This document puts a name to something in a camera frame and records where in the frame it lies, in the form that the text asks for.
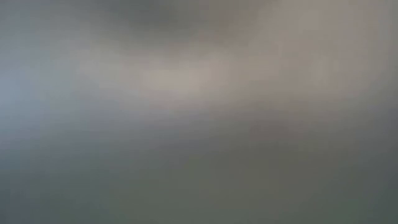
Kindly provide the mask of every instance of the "gray surface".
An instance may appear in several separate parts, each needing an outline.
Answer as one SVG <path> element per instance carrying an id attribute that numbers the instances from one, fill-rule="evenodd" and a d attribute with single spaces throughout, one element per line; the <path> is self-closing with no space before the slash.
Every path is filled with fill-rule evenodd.
<path id="1" fill-rule="evenodd" d="M 397 223 L 397 4 L 0 2 L 0 223 Z"/>

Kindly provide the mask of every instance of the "blurred background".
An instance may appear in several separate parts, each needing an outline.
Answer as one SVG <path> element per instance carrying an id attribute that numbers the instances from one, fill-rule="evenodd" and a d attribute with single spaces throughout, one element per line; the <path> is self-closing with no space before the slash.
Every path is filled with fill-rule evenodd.
<path id="1" fill-rule="evenodd" d="M 397 12 L 2 0 L 0 223 L 397 223 Z"/>

